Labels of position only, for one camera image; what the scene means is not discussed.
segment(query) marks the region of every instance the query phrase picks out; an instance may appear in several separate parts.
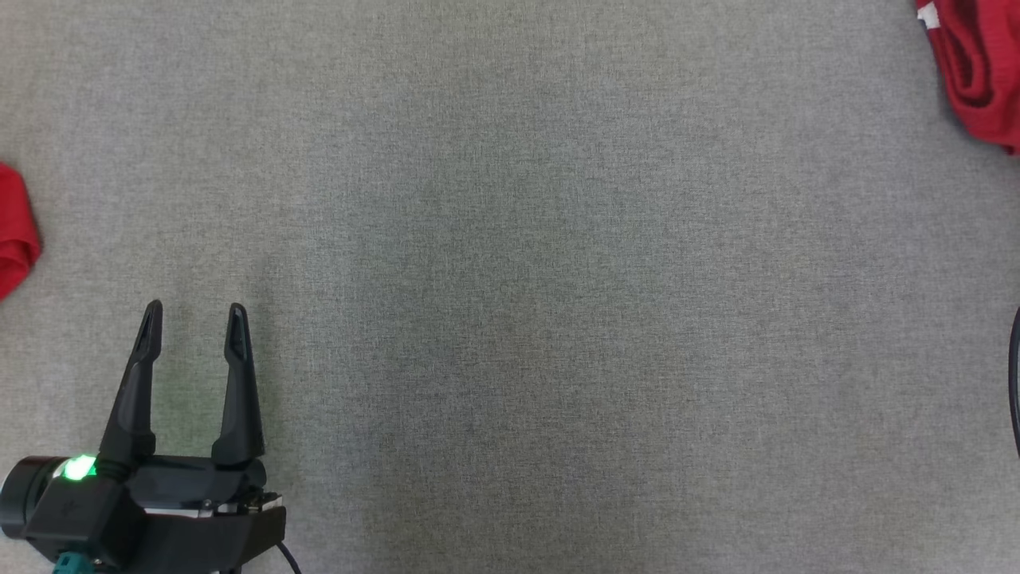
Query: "gray fabric surface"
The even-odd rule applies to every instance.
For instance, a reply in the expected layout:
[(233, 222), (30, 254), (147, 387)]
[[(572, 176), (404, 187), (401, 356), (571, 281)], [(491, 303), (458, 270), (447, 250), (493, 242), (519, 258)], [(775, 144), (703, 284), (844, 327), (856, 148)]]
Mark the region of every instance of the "gray fabric surface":
[(912, 2), (8, 1), (0, 160), (3, 469), (155, 298), (205, 454), (237, 301), (307, 573), (1020, 567), (1020, 163)]

